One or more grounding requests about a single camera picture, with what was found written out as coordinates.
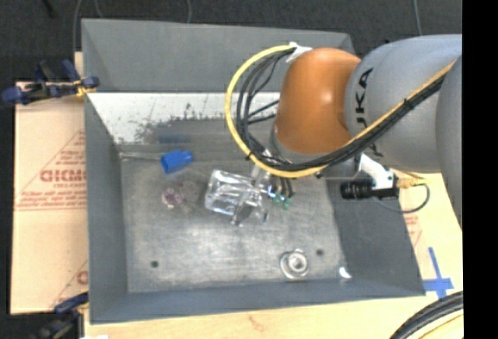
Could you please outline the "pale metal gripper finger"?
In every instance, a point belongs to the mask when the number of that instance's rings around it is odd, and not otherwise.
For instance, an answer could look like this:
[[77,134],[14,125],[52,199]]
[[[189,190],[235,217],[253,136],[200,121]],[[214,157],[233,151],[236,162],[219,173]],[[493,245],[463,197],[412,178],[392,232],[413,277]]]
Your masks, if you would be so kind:
[[254,210],[254,205],[251,201],[239,202],[236,206],[235,212],[232,217],[232,224],[241,226]]
[[270,196],[267,192],[261,191],[258,195],[257,216],[262,224],[265,224],[269,218]]

